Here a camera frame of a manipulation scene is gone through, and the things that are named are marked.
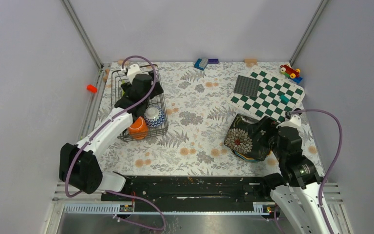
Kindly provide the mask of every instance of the floral tablecloth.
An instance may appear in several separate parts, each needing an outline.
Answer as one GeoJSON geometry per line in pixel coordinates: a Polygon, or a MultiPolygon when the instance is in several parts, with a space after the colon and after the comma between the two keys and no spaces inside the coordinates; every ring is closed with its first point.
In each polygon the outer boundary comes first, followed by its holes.
{"type": "MultiPolygon", "coordinates": [[[[266,176],[279,172],[273,153],[265,161],[245,162],[223,145],[237,108],[227,103],[237,75],[246,74],[252,65],[243,62],[209,64],[204,71],[193,62],[157,62],[165,92],[168,132],[128,143],[116,139],[98,158],[101,169],[124,175],[161,176],[266,176]]],[[[262,70],[279,74],[284,62],[259,62],[262,70]]],[[[111,70],[118,69],[113,63],[111,70]]],[[[111,78],[101,100],[96,126],[111,111],[111,78]]],[[[299,134],[303,152],[324,175],[311,128],[302,115],[299,134]]]]}

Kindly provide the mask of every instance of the metal floor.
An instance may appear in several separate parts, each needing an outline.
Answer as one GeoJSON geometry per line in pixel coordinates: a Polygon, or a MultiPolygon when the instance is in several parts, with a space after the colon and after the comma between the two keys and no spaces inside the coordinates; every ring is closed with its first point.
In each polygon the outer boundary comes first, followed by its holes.
{"type": "MultiPolygon", "coordinates": [[[[164,232],[149,231],[112,219],[107,214],[64,213],[57,234],[280,234],[274,221],[263,220],[257,215],[166,215],[164,232]]],[[[131,221],[158,227],[159,215],[132,215],[131,221]]],[[[287,220],[279,220],[286,234],[295,231],[287,220]]]]}

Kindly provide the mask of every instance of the orange cup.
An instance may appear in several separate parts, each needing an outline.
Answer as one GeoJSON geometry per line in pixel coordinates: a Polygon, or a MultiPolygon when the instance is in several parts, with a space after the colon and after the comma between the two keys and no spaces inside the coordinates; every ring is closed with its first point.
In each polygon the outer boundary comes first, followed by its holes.
{"type": "Polygon", "coordinates": [[[136,140],[142,140],[148,135],[148,126],[143,117],[138,119],[128,128],[130,136],[136,140]]]}

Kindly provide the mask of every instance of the white wall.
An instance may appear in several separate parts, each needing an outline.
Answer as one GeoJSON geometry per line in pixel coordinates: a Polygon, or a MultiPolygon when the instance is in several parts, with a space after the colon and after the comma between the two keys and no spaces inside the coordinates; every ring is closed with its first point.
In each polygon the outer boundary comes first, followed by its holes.
{"type": "MultiPolygon", "coordinates": [[[[342,151],[332,173],[355,234],[374,233],[374,1],[331,1],[295,68],[305,85],[305,108],[340,118],[342,151]]],[[[308,114],[325,165],[336,152],[334,122],[308,114]]]]}
{"type": "Polygon", "coordinates": [[[320,0],[71,0],[103,62],[286,61],[320,0]]]}
{"type": "Polygon", "coordinates": [[[36,234],[97,68],[59,0],[0,0],[0,234],[36,234]]]}

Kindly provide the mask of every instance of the toy car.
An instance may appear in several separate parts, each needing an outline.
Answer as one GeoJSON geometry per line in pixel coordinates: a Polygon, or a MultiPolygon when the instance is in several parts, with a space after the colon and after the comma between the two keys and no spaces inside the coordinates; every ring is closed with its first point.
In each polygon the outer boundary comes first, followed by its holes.
{"type": "Polygon", "coordinates": [[[283,75],[287,75],[287,77],[294,79],[299,77],[300,69],[293,70],[289,65],[281,65],[280,66],[280,73],[283,75]]]}

